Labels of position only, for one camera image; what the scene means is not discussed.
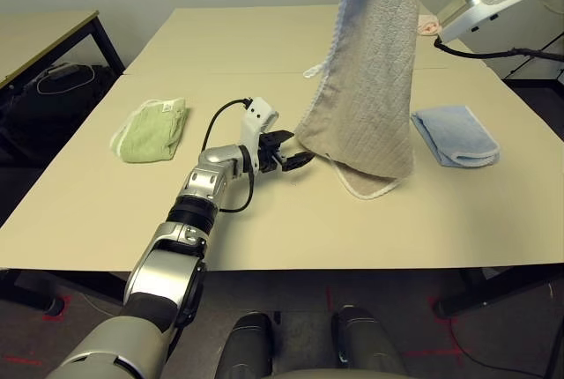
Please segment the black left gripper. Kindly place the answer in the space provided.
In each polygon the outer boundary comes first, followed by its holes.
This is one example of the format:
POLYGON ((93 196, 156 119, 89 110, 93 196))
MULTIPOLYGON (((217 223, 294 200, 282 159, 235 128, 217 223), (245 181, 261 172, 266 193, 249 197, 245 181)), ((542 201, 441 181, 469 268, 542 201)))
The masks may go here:
POLYGON ((279 147, 282 143, 293 137, 288 130, 277 130, 271 134, 261 134, 258 141, 258 160, 261 172, 271 172, 282 167, 283 172, 307 165, 315 155, 311 152, 298 152, 283 160, 279 147))

